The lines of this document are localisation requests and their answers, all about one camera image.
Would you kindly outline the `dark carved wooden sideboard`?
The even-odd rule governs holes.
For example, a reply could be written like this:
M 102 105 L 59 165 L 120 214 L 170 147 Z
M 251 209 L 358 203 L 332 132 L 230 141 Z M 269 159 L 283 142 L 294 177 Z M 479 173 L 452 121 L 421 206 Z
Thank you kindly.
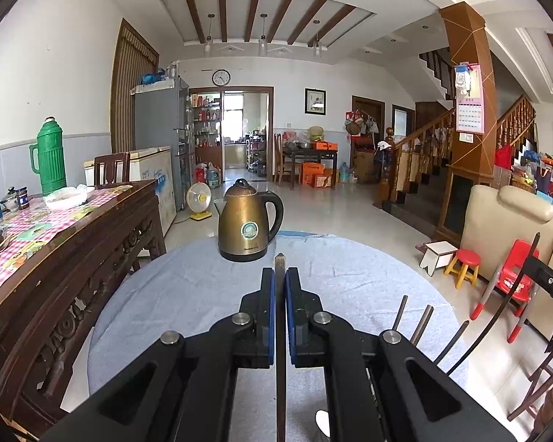
M 101 310 L 166 251 L 153 180 L 133 182 L 59 232 L 0 287 L 0 414 L 34 436 L 66 416 L 73 362 Z

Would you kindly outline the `bronze electric kettle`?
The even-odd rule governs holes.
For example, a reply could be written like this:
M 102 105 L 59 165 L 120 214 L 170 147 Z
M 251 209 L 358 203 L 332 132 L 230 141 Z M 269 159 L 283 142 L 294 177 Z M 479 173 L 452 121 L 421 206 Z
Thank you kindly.
M 231 262 L 264 257 L 282 226 L 282 199 L 270 190 L 258 192 L 246 179 L 237 179 L 213 203 L 219 213 L 220 255 Z

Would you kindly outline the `white plastic spoon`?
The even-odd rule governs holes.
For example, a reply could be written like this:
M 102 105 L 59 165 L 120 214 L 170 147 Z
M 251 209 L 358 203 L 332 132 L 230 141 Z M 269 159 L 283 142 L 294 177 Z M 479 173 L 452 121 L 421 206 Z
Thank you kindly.
M 314 419 L 319 430 L 319 441 L 330 442 L 330 415 L 327 410 L 317 410 Z

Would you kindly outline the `orange box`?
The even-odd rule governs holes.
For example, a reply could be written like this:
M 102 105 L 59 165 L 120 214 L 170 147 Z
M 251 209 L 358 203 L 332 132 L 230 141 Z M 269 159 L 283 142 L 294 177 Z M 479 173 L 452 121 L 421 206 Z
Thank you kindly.
M 336 151 L 337 143 L 320 141 L 320 142 L 315 142 L 314 147 L 319 151 Z

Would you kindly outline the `dark wooden side table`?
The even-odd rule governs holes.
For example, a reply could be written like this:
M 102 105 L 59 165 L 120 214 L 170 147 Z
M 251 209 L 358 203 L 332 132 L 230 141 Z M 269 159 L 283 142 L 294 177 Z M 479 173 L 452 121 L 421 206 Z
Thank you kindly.
M 330 188 L 334 189 L 337 186 L 338 150 L 319 151 L 314 145 L 308 148 L 286 146 L 284 156 L 294 168 L 300 166 L 299 185 L 310 181 L 310 166 L 321 165 L 321 172 L 330 178 Z

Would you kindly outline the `beige sofa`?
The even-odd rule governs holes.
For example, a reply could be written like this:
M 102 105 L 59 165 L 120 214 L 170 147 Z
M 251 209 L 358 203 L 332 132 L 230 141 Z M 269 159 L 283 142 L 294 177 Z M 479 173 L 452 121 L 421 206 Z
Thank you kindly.
M 539 260 L 553 269 L 553 205 L 518 187 L 473 186 L 460 247 L 480 257 L 481 277 L 492 280 L 514 242 L 531 243 L 536 234 Z

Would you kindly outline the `small electric fan heater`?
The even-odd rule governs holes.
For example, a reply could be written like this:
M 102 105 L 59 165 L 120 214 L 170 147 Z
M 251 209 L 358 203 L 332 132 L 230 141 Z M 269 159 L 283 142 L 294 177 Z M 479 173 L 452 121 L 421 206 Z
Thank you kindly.
M 205 183 L 195 183 L 187 191 L 185 197 L 187 206 L 191 211 L 189 217 L 193 221 L 203 221 L 212 216 L 209 206 L 212 202 L 212 192 Z

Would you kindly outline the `dark chopstick four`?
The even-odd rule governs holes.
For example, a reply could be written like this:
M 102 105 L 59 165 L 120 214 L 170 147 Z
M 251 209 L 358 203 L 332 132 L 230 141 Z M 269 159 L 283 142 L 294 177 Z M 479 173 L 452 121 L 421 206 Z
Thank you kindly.
M 441 362 L 442 359 L 445 358 L 446 355 L 448 355 L 448 352 L 452 350 L 452 348 L 456 345 L 456 343 L 460 340 L 462 337 L 462 334 L 465 333 L 467 328 L 469 327 L 470 321 L 465 320 L 459 327 L 458 331 L 455 332 L 453 337 L 450 341 L 448 341 L 448 344 L 445 345 L 445 348 L 441 350 L 441 353 L 437 356 L 437 358 L 434 359 L 434 364 L 439 365 L 439 362 Z

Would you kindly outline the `dark wooden chair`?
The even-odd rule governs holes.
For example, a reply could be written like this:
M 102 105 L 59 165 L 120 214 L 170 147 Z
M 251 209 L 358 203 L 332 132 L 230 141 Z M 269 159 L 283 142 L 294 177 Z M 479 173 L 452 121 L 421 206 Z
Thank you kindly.
M 115 153 L 94 159 L 94 186 L 112 187 L 129 182 L 129 153 Z

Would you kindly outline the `dark chopstick three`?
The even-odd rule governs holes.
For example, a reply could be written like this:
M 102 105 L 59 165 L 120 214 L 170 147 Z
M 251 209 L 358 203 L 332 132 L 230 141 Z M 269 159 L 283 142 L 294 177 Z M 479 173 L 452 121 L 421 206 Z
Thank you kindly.
M 424 331 L 428 327 L 428 323 L 431 320 L 431 316 L 433 313 L 434 313 L 434 308 L 430 304 L 428 304 L 421 315 L 421 319 L 418 322 L 413 335 L 410 338 L 410 342 L 412 345 L 417 346 L 418 343 L 421 341 L 421 338 L 424 335 Z

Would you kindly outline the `red yellow stool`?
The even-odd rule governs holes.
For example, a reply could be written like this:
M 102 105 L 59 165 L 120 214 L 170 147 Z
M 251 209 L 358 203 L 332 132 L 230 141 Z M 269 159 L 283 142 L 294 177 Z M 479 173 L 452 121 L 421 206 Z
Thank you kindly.
M 469 249 L 458 249 L 444 270 L 445 276 L 455 276 L 455 288 L 459 290 L 465 281 L 476 286 L 479 277 L 480 256 Z

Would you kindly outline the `framed wall picture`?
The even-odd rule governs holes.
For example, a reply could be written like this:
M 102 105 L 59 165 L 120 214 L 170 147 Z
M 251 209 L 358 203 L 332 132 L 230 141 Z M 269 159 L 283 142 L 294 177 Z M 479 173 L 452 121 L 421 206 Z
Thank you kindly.
M 324 116 L 327 114 L 327 92 L 320 89 L 306 88 L 305 113 Z

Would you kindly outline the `dark chopstick two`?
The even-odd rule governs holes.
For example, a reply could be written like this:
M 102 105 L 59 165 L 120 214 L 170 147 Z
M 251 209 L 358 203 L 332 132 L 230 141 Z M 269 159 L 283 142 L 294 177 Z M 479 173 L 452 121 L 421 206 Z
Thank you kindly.
M 393 327 L 392 327 L 393 331 L 397 331 L 399 329 L 400 321 L 403 318 L 403 313 L 404 313 L 404 310 L 406 309 L 407 300 L 408 300 L 408 295 L 405 294 L 401 299 L 400 307 L 397 310 L 396 318 L 393 321 Z

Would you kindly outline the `dark chopstick one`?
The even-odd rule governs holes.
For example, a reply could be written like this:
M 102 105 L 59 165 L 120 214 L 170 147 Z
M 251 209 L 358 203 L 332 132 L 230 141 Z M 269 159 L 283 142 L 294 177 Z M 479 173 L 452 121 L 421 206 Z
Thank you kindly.
M 276 440 L 286 435 L 286 297 L 285 256 L 275 257 L 275 366 L 276 366 Z

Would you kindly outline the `small white stool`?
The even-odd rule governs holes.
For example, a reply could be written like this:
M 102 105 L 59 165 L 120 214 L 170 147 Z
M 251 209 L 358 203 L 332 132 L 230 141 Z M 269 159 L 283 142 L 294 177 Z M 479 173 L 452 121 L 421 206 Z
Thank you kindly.
M 420 268 L 429 276 L 433 276 L 437 269 L 448 266 L 457 250 L 450 242 L 425 243 Z

